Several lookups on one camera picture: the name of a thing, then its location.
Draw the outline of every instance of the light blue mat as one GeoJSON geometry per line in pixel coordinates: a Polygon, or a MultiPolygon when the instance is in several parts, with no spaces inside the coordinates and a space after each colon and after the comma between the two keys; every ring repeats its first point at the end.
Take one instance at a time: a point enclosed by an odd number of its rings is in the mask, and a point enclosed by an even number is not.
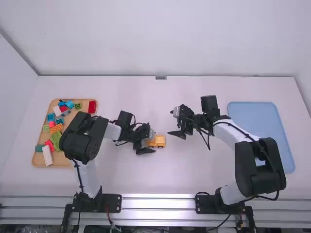
{"type": "Polygon", "coordinates": [[[277,142],[285,173],[295,170],[295,163],[287,142],[276,106],[271,102],[231,102],[228,114],[241,128],[259,137],[271,137],[277,142]]]}

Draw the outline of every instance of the green lego brick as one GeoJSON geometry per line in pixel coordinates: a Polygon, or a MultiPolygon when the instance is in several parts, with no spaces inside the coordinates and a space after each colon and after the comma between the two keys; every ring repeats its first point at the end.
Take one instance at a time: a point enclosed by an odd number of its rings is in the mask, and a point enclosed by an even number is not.
{"type": "Polygon", "coordinates": [[[35,152],[43,152],[42,147],[44,147],[44,144],[38,144],[35,146],[35,152]]]}
{"type": "Polygon", "coordinates": [[[57,152],[60,152],[59,143],[54,144],[54,149],[55,149],[57,152]]]}
{"type": "Polygon", "coordinates": [[[62,134],[58,131],[56,133],[51,134],[50,140],[52,141],[54,148],[56,151],[60,151],[59,149],[59,140],[62,134]]]}
{"type": "Polygon", "coordinates": [[[81,109],[81,103],[75,103],[74,109],[76,109],[76,110],[81,109]]]}
{"type": "Polygon", "coordinates": [[[50,128],[48,125],[44,125],[42,128],[42,132],[48,133],[50,131],[50,128]]]}

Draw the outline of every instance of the blue lego brick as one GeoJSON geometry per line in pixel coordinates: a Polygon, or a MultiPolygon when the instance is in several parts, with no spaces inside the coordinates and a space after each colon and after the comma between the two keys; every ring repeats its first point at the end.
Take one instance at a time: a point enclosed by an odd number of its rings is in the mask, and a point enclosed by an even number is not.
{"type": "Polygon", "coordinates": [[[49,113],[47,114],[47,121],[55,121],[55,113],[49,113]]]}
{"type": "Polygon", "coordinates": [[[74,107],[74,103],[73,103],[71,100],[68,100],[68,101],[66,102],[66,106],[67,106],[68,108],[73,108],[73,107],[74,107]]]}
{"type": "Polygon", "coordinates": [[[65,120],[63,118],[58,118],[56,119],[56,124],[64,124],[65,123],[65,120]]]}
{"type": "Polygon", "coordinates": [[[58,103],[58,106],[64,106],[64,105],[66,105],[66,102],[65,102],[65,101],[62,101],[62,102],[59,102],[59,103],[58,103]]]}
{"type": "Polygon", "coordinates": [[[66,110],[66,111],[64,111],[64,112],[63,112],[63,114],[62,114],[62,117],[67,116],[69,113],[71,113],[71,111],[70,111],[70,110],[66,110]]]}
{"type": "Polygon", "coordinates": [[[44,144],[38,144],[35,146],[35,152],[42,152],[42,147],[44,147],[44,144]]]}

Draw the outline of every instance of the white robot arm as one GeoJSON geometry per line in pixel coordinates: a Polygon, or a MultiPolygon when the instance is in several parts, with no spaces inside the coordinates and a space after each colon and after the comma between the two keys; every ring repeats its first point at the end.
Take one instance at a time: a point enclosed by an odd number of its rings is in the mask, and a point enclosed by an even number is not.
{"type": "Polygon", "coordinates": [[[60,149],[77,169],[81,192],[90,199],[102,193],[94,159],[103,138],[131,142],[138,155],[155,152],[150,148],[142,148],[142,140],[154,135],[149,123],[135,128],[136,123],[131,124],[132,116],[134,115],[131,113],[121,111],[117,120],[109,122],[100,116],[78,112],[62,135],[60,149]]]}
{"type": "MultiPolygon", "coordinates": [[[[186,135],[192,135],[196,129],[202,137],[205,133],[219,138],[235,152],[236,182],[216,190],[221,202],[232,205],[275,191],[277,199],[279,191],[286,186],[286,178],[275,140],[252,135],[230,117],[221,116],[216,96],[201,97],[201,106],[203,114],[194,114],[183,104],[175,107],[171,113],[177,118],[180,130],[168,134],[186,139],[186,135]],[[265,165],[256,166],[255,159],[265,161],[265,165]]],[[[209,142],[204,141],[210,149],[209,142]]]]}

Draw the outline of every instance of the yellow lego brick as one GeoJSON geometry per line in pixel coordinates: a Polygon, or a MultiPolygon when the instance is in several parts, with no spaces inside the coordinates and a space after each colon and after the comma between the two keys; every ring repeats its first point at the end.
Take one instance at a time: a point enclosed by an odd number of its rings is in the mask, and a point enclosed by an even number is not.
{"type": "Polygon", "coordinates": [[[58,124],[58,125],[55,125],[54,127],[50,128],[50,133],[53,134],[53,133],[56,133],[62,129],[63,129],[63,125],[58,124]]]}

